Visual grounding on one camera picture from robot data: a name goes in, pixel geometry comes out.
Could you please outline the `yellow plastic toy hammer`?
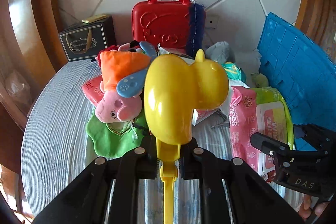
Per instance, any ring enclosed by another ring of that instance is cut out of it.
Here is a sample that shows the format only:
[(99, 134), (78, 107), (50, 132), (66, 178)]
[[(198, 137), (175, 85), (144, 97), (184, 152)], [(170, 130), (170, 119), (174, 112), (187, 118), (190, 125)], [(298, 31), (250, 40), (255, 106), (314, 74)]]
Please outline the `yellow plastic toy hammer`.
[(218, 108), (226, 100), (228, 88), (226, 71), (207, 59), (203, 50), (197, 51), (192, 64), (173, 54), (160, 55), (147, 71), (143, 105), (162, 163), (159, 175), (164, 186), (164, 223), (173, 223), (178, 177), (175, 162), (181, 157), (181, 146), (193, 137), (193, 111)]

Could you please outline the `green wet wipes pack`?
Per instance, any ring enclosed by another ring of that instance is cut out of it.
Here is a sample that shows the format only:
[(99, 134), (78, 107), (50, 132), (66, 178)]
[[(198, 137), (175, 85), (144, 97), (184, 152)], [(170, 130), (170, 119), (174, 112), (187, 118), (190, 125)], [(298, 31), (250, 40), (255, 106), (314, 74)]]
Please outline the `green wet wipes pack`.
[(288, 106), (276, 88), (253, 88), (256, 92), (258, 132), (294, 147), (293, 123)]

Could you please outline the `green baby bib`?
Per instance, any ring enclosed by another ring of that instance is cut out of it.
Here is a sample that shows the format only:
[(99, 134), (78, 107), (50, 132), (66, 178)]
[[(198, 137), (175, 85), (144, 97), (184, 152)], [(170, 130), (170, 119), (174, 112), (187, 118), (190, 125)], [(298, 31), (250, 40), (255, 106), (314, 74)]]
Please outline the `green baby bib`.
[(102, 123), (93, 114), (86, 124), (86, 132), (96, 155), (116, 158), (139, 147), (143, 137), (149, 135), (149, 128), (144, 111), (131, 121), (115, 123)]

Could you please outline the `pink wet wipes pack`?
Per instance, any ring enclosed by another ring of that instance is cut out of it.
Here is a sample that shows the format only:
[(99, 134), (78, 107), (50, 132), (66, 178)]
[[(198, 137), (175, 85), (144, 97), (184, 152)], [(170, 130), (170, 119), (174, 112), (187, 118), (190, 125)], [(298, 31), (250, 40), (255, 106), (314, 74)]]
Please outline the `pink wet wipes pack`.
[(262, 154), (251, 145), (250, 137), (256, 132), (278, 139), (278, 128), (274, 124), (272, 110), (258, 106), (278, 101), (275, 88), (232, 87), (230, 102), (230, 134), (232, 156), (243, 159), (265, 181), (275, 177), (273, 159)]

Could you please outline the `small green plush ball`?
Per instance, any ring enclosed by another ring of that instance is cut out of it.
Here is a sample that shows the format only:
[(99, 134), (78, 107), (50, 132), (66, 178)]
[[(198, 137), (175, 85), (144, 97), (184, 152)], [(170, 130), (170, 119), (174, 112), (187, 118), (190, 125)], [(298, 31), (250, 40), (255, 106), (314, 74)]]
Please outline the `small green plush ball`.
[(269, 86), (269, 81), (265, 75), (262, 73), (252, 73), (252, 82), (257, 88), (267, 88)]

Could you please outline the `teal diaper pack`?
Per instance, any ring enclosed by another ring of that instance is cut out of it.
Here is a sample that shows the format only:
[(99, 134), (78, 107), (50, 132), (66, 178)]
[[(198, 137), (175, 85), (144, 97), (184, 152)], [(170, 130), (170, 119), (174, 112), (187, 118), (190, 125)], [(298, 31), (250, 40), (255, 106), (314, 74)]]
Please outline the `teal diaper pack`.
[(229, 79), (242, 81), (242, 82), (246, 83), (246, 74), (235, 63), (226, 62), (226, 63), (222, 64), (222, 67), (226, 71), (226, 74), (227, 74)]

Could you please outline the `blue folding plastic crate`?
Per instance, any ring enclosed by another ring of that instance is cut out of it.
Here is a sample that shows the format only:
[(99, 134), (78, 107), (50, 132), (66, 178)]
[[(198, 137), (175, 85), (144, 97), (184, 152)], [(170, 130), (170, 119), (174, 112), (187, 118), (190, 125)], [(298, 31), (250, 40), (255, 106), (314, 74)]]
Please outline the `blue folding plastic crate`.
[(284, 97), (292, 122), (335, 131), (335, 64), (325, 51), (272, 12), (257, 49), (259, 71)]

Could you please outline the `pink tissue pack left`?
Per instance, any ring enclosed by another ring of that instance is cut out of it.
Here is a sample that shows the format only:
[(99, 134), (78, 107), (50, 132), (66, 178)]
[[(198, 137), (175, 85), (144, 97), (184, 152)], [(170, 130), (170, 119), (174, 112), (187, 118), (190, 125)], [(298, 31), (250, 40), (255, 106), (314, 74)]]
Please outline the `pink tissue pack left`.
[(82, 89), (85, 97), (95, 107), (103, 99), (103, 96), (104, 96), (104, 93), (100, 89), (101, 81), (102, 81), (102, 76), (98, 76), (98, 77), (95, 77), (93, 79), (89, 79), (87, 82), (85, 82), (81, 86), (81, 89)]

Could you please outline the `grey plush toy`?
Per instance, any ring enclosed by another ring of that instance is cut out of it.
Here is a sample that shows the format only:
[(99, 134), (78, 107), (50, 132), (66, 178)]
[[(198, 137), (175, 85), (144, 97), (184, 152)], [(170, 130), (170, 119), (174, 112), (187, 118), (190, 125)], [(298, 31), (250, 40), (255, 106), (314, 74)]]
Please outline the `grey plush toy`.
[(217, 42), (205, 51), (205, 57), (219, 64), (235, 62), (235, 54), (227, 42)]

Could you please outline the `blue bottle brush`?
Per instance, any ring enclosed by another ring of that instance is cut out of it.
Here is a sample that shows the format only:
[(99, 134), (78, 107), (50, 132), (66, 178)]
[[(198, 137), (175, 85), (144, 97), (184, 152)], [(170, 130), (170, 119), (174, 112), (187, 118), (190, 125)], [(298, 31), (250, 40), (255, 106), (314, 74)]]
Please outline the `blue bottle brush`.
[(202, 49), (202, 41), (205, 30), (206, 12), (203, 5), (197, 0), (191, 0), (189, 7), (190, 33), (186, 44), (186, 54), (194, 58), (197, 51)]

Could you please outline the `black gift bag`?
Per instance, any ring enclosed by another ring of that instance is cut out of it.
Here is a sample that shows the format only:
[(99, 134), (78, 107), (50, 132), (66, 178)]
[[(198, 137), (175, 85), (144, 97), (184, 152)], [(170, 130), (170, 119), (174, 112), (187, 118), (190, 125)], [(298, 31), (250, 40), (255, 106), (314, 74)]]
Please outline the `black gift bag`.
[(92, 59), (116, 45), (112, 16), (70, 26), (59, 33), (59, 39), (68, 61)]

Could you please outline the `red plastic bear suitcase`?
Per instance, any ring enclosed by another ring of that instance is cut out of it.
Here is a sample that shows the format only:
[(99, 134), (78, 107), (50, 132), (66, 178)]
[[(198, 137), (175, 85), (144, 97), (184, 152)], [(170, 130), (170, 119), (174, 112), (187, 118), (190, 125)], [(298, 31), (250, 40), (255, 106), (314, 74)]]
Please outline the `red plastic bear suitcase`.
[(133, 39), (158, 48), (181, 49), (186, 53), (191, 0), (147, 0), (131, 13)]

